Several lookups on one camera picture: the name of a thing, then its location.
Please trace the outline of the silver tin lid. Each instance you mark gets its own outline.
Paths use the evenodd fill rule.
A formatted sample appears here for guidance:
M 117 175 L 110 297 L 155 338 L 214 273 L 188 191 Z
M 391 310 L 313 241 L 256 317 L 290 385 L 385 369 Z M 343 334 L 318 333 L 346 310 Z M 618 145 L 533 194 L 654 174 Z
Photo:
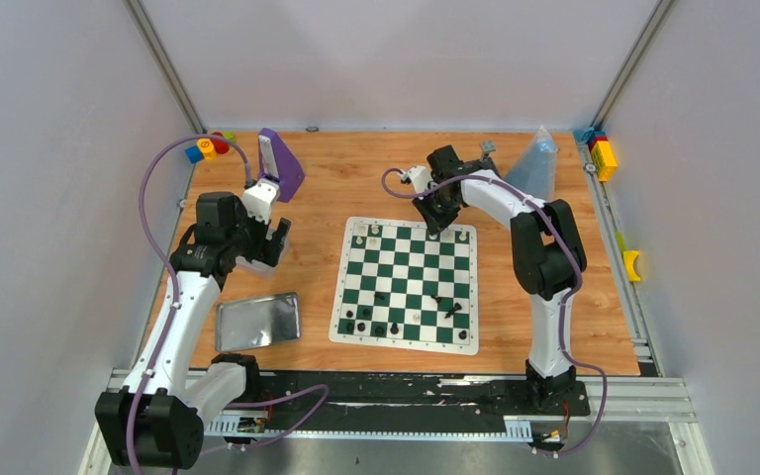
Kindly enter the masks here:
M 296 292 L 234 300 L 217 306 L 217 352 L 262 348 L 297 340 L 300 336 Z

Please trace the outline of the green white chess board mat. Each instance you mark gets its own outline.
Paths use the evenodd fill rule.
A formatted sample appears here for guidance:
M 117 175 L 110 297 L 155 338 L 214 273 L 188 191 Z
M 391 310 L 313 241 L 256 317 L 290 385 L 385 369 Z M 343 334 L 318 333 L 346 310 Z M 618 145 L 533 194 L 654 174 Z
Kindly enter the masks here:
M 477 354 L 478 262 L 472 226 L 451 225 L 431 236 L 421 222 L 349 218 L 335 280 L 330 341 Z M 446 319 L 431 295 L 452 298 L 463 310 Z

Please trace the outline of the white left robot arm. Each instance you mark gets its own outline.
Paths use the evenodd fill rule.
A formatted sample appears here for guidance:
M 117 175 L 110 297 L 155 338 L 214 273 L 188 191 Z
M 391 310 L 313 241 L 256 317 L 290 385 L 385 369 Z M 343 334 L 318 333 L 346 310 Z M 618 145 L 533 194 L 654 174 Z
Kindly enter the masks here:
M 274 268 L 291 223 L 272 228 L 279 193 L 209 192 L 196 201 L 196 221 L 177 248 L 163 258 L 166 294 L 147 343 L 117 391 L 103 392 L 95 405 L 97 424 L 113 464 L 137 473 L 147 467 L 189 469 L 202 450 L 204 430 L 229 402 L 255 407 L 263 382 L 244 357 L 217 360 L 198 382 L 187 374 L 206 317 L 239 261 Z

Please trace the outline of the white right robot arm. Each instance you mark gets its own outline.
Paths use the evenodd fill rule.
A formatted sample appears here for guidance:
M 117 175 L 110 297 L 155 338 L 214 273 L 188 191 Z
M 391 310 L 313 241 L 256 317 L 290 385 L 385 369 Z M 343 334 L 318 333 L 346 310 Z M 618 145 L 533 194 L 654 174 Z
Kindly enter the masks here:
M 491 158 L 463 161 L 450 145 L 432 152 L 427 165 L 402 172 L 400 179 L 414 188 L 413 204 L 433 235 L 464 207 L 486 213 L 509 231 L 514 274 L 531 303 L 525 398 L 535 411 L 552 412 L 576 381 L 570 324 L 587 265 L 570 205 L 535 198 L 506 181 Z

